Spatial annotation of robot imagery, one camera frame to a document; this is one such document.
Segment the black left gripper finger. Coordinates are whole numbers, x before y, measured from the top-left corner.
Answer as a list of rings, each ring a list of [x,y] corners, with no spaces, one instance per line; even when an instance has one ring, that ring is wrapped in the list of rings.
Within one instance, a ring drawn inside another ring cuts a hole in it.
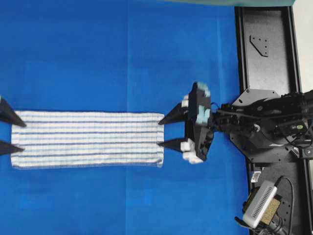
[[[181,153],[190,151],[190,143],[186,138],[177,138],[164,142],[159,142],[158,146],[172,149]]]
[[[177,122],[185,122],[188,116],[188,107],[183,107],[182,103],[177,104],[162,120],[159,125],[166,125]]]

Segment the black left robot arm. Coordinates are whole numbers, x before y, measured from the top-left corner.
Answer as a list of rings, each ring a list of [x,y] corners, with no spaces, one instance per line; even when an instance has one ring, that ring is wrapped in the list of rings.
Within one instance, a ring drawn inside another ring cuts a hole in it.
[[[195,82],[191,92],[161,121],[160,125],[184,122],[183,138],[158,143],[183,154],[190,163],[206,161],[216,132],[242,138],[242,147],[250,143],[256,149],[274,149],[291,145],[299,150],[313,146],[313,93],[289,93],[257,99],[250,90],[244,104],[225,103],[212,109],[211,92],[202,82]]]

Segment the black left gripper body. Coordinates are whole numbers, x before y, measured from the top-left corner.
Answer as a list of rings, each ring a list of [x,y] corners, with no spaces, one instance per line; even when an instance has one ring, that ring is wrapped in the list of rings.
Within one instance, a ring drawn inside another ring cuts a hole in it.
[[[181,107],[186,115],[185,140],[181,144],[182,157],[190,164],[203,163],[212,143],[211,92],[202,82],[195,82],[185,95]]]

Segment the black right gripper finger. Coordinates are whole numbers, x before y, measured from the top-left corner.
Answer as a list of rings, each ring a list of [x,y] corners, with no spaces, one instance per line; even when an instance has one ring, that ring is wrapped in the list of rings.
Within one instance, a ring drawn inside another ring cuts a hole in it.
[[[20,148],[19,146],[13,145],[11,143],[7,143],[5,141],[0,141],[0,155],[13,154],[18,152],[23,152],[24,148]]]
[[[8,102],[0,97],[0,120],[20,127],[26,127],[25,122],[15,113]]]

